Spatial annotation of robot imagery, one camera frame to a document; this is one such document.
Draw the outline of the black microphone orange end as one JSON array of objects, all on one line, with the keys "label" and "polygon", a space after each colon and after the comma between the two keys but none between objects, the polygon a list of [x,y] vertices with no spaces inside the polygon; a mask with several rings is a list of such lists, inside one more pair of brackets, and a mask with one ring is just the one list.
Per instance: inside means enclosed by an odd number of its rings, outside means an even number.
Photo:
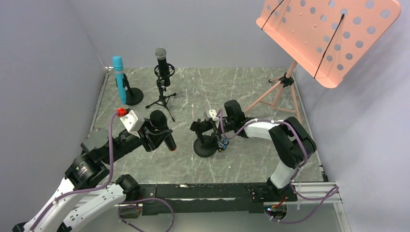
[{"label": "black microphone orange end", "polygon": [[[150,114],[150,122],[152,126],[161,131],[170,130],[167,124],[167,117],[165,114],[160,110],[154,110]],[[171,132],[168,133],[167,136],[164,138],[164,142],[170,151],[175,151],[177,146],[175,144],[174,138],[171,135]]]}]

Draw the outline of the black round-base phone stand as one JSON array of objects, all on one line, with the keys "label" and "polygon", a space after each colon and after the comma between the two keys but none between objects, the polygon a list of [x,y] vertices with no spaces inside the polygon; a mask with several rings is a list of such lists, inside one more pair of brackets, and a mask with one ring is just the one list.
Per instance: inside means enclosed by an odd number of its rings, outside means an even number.
[{"label": "black round-base phone stand", "polygon": [[198,128],[197,120],[193,121],[190,130],[197,136],[193,143],[196,155],[202,158],[211,157],[218,149],[217,138],[212,128]]}]

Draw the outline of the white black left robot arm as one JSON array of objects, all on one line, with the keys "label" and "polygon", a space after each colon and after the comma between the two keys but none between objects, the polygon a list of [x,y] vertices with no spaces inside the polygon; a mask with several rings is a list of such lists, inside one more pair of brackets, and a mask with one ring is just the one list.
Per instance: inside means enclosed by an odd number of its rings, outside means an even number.
[{"label": "white black left robot arm", "polygon": [[142,125],[134,121],[125,124],[117,138],[111,130],[93,130],[53,196],[36,216],[16,224],[13,231],[76,232],[116,204],[153,201],[155,187],[143,187],[129,174],[113,180],[113,164],[140,146],[153,151],[165,143],[175,150],[172,131],[148,119]]}]

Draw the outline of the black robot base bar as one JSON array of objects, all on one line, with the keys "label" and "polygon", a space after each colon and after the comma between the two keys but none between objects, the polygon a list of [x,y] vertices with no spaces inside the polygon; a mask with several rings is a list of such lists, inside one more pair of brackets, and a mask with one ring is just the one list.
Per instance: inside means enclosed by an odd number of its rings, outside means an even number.
[{"label": "black robot base bar", "polygon": [[141,184],[140,193],[126,204],[142,206],[144,216],[169,213],[264,213],[264,207],[294,202],[290,187],[274,190],[266,182],[207,184]]}]

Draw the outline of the black round-base mic stand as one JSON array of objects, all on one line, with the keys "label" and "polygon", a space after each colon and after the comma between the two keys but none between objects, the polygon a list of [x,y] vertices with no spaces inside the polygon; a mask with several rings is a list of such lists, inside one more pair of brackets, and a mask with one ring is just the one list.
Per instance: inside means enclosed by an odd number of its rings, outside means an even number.
[{"label": "black round-base mic stand", "polygon": [[134,106],[143,100],[144,94],[142,90],[137,87],[131,87],[126,74],[123,74],[123,85],[126,93],[126,105]]}]

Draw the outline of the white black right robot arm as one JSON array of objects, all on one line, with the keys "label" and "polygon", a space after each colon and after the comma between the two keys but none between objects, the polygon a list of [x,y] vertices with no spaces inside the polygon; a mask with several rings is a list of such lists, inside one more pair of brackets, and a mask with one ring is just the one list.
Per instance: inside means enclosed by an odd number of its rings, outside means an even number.
[{"label": "white black right robot arm", "polygon": [[279,121],[247,117],[236,100],[227,101],[224,108],[208,110],[203,120],[192,122],[190,130],[197,136],[193,148],[199,157],[207,158],[216,151],[224,151],[233,139],[226,134],[230,131],[234,132],[234,137],[270,140],[279,163],[267,184],[279,190],[290,184],[317,150],[314,140],[293,116]]}]

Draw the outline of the blue toy microphone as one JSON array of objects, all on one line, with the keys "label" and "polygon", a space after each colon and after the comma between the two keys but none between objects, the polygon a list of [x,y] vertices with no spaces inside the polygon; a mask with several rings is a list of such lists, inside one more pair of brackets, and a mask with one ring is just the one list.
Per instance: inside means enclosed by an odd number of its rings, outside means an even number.
[{"label": "blue toy microphone", "polygon": [[112,64],[114,73],[116,76],[116,84],[118,89],[118,95],[120,97],[121,103],[126,104],[126,90],[124,84],[124,73],[123,73],[123,60],[121,56],[113,56]]}]

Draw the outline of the blue owl toy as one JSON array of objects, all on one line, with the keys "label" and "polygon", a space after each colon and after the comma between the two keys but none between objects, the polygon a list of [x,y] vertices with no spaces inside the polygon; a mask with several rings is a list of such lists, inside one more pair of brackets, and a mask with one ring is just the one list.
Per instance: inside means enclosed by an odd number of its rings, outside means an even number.
[{"label": "blue owl toy", "polygon": [[222,152],[227,148],[227,145],[229,144],[229,140],[225,138],[221,138],[218,141],[218,151]]}]

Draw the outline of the black microphone silver head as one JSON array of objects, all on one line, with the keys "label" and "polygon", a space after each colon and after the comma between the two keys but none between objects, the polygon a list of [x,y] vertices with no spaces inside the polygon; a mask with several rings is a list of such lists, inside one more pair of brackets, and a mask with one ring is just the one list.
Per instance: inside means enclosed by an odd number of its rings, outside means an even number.
[{"label": "black microphone silver head", "polygon": [[158,61],[158,74],[157,77],[160,77],[164,81],[164,86],[170,86],[170,69],[166,61],[166,50],[163,47],[157,47],[155,50],[155,56]]}]

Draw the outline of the pink music stand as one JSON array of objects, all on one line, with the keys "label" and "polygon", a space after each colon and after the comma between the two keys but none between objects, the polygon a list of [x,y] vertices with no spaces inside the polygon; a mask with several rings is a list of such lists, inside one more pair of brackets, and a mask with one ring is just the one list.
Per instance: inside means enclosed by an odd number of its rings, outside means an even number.
[{"label": "pink music stand", "polygon": [[294,85],[300,86],[309,115],[335,119],[343,103],[363,110],[362,100],[377,97],[387,83],[380,76],[384,50],[374,45],[387,38],[400,14],[396,0],[267,0],[255,35],[276,44],[290,66],[248,110],[275,92],[268,106],[281,111],[278,100],[287,88],[295,97]]}]

